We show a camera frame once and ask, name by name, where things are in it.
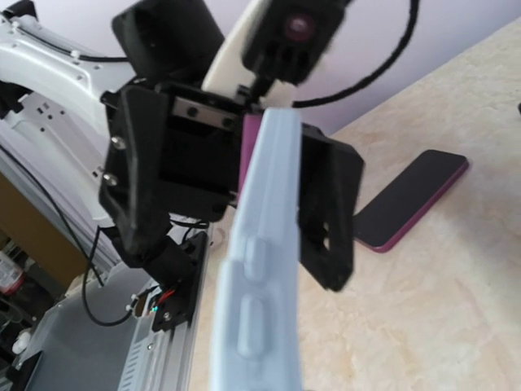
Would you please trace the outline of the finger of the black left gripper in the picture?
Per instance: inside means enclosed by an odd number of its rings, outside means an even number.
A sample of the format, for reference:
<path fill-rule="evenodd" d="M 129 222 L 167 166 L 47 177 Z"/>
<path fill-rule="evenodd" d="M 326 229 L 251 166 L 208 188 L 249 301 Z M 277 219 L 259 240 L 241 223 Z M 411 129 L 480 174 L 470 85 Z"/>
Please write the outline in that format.
<path fill-rule="evenodd" d="M 341 291 L 354 270 L 354 213 L 364 166 L 352 146 L 303 125 L 300 263 L 332 292 Z"/>

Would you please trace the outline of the black phone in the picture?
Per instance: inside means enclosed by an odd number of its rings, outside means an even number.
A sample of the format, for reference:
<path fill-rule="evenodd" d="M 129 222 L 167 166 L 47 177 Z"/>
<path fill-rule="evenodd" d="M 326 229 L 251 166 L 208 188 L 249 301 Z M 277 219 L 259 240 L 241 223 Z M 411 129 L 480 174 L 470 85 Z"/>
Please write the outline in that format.
<path fill-rule="evenodd" d="M 467 157 L 420 153 L 354 217 L 355 239 L 377 253 L 390 251 L 468 170 Z"/>
<path fill-rule="evenodd" d="M 243 133 L 239 166 L 239 196 L 242 193 L 243 184 L 245 182 L 250 160 L 256 144 L 258 132 L 261 127 L 261 114 L 247 114 L 243 119 Z"/>

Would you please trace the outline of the front aluminium rail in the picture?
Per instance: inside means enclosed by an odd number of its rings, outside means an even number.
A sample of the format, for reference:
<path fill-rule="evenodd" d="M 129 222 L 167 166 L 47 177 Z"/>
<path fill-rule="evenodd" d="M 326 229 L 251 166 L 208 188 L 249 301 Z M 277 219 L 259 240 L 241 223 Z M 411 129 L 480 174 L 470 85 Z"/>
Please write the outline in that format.
<path fill-rule="evenodd" d="M 159 288 L 138 270 L 119 264 L 105 287 L 86 291 L 93 310 L 109 315 L 148 290 L 142 313 L 116 327 L 92 323 L 75 289 L 22 336 L 24 350 L 1 372 L 3 390 L 187 390 L 199 316 L 173 323 L 168 304 L 155 308 Z"/>

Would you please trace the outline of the light blue phone case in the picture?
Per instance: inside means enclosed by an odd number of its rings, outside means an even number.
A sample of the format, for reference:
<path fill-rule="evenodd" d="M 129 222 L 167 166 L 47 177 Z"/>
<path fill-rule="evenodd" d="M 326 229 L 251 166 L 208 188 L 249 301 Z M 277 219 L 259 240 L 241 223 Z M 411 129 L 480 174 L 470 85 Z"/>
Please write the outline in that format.
<path fill-rule="evenodd" d="M 265 111 L 217 282 L 211 390 L 301 390 L 297 326 L 302 124 Z"/>

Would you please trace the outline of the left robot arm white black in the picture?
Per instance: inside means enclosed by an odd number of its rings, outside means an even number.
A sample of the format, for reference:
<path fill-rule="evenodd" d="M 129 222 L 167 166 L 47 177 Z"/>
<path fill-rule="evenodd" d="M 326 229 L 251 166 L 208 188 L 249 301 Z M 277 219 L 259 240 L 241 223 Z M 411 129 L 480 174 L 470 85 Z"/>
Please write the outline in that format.
<path fill-rule="evenodd" d="M 316 67 L 345 1 L 262 1 L 224 36 L 203 1 L 139 1 L 112 21 L 122 58 L 74 54 L 31 32 L 33 2 L 1 14 L 1 116 L 42 96 L 109 141 L 100 174 L 43 124 L 36 140 L 63 157 L 110 223 L 123 262 L 164 290 L 155 330 L 189 322 L 201 261 L 167 236 L 170 215 L 220 221 L 235 205 L 255 256 L 285 234 L 325 289 L 353 271 L 353 213 L 364 162 L 300 123 L 288 94 Z"/>

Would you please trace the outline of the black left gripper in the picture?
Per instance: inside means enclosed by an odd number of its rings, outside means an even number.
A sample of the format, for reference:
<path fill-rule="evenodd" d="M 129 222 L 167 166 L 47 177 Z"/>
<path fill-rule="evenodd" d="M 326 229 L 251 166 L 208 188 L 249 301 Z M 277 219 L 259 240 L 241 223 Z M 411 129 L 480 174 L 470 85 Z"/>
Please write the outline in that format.
<path fill-rule="evenodd" d="M 243 104 L 174 81 L 156 90 L 121 90 L 104 167 L 114 178 L 99 191 L 130 254 L 159 241 L 166 210 L 217 222 L 239 189 Z"/>

